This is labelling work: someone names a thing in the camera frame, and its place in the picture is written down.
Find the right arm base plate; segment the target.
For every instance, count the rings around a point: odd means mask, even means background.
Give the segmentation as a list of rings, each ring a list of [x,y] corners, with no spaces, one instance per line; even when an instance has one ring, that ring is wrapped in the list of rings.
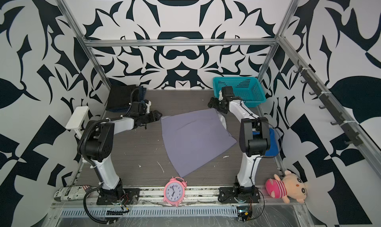
[[[259,190],[252,187],[220,187],[218,201],[223,204],[249,204],[259,203],[261,197]]]

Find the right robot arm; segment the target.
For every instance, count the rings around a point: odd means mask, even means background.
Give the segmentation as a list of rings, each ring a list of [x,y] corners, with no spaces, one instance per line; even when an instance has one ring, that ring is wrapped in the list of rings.
[[[256,187],[256,175],[261,160],[271,147],[268,119],[254,114],[244,100],[234,94],[233,87],[221,88],[218,98],[211,98],[209,108],[224,114],[232,113],[240,122],[239,146],[243,154],[240,170],[232,190],[220,191],[220,202],[258,202],[260,192]]]

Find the lavender garment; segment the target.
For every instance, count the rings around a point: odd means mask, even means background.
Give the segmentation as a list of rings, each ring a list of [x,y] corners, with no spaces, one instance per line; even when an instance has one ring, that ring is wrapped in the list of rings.
[[[170,162],[185,177],[237,143],[216,109],[161,119],[162,138]]]

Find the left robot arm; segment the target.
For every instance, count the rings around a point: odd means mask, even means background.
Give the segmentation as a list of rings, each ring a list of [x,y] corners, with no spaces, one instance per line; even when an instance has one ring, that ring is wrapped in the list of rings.
[[[159,121],[162,113],[152,111],[150,106],[149,100],[133,102],[125,115],[90,121],[84,130],[77,151],[95,169],[100,182],[101,205],[115,203],[125,194],[111,159],[114,135]]]

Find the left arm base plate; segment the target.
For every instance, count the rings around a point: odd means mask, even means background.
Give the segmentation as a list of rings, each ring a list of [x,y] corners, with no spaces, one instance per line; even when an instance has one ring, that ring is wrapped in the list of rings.
[[[106,190],[99,191],[97,205],[132,205],[139,200],[140,189],[139,188],[124,188],[123,190]]]

